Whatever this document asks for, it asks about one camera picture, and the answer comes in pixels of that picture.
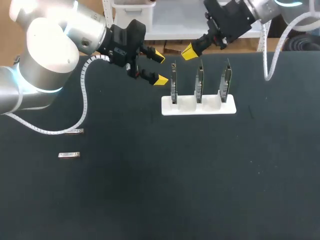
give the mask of black table surface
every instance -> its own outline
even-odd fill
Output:
[[[204,94],[218,91],[227,58],[234,115],[162,116],[169,84],[98,60],[84,135],[1,116],[0,239],[320,239],[320,54],[282,53],[270,82],[260,53],[204,55]],[[85,60],[50,107],[19,116],[46,130],[76,123]],[[140,61],[166,77],[176,61],[179,94],[193,94],[197,59]]]

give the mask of robotic arm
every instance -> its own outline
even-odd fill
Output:
[[[105,18],[76,0],[12,0],[10,18],[26,31],[24,53],[13,67],[0,67],[0,114],[43,109],[63,88],[79,61],[79,51],[98,51],[111,64],[152,85],[168,80],[140,69],[140,52],[162,63],[165,58],[144,45],[146,26],[133,20],[126,29],[107,27]]]
[[[296,17],[308,13],[310,6],[314,7],[314,12],[320,11],[319,0],[231,0],[225,6],[217,0],[204,0],[204,5],[207,9],[208,34],[190,43],[182,53],[185,60],[199,57],[212,44],[225,49],[229,43],[248,32],[256,21],[265,24],[282,15],[290,24]],[[305,32],[319,27],[320,20],[310,16],[303,18],[293,29]]]

